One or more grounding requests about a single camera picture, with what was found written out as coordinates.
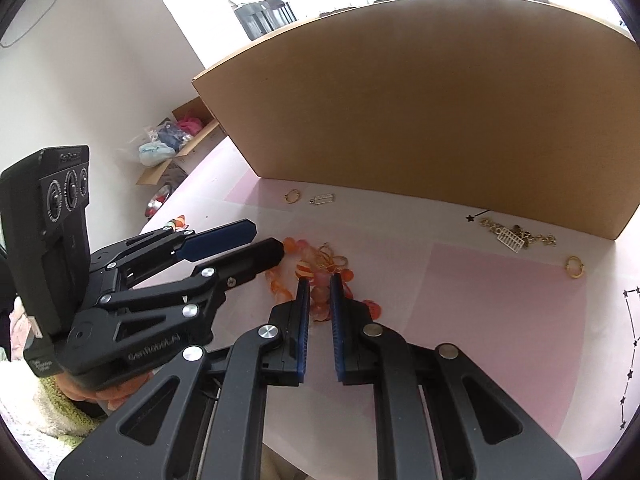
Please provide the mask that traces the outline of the left hand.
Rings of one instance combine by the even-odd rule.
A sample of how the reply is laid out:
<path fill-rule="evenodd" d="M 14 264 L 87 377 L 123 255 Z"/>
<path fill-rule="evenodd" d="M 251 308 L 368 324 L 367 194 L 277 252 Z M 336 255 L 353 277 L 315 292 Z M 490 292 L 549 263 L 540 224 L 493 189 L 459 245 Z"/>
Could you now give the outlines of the left hand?
<path fill-rule="evenodd" d="M 154 374 L 149 372 L 103 390 L 89 390 L 81 387 L 67 374 L 56 375 L 54 381 L 60 391 L 72 401 L 104 402 L 108 410 L 116 411 L 153 376 Z"/>

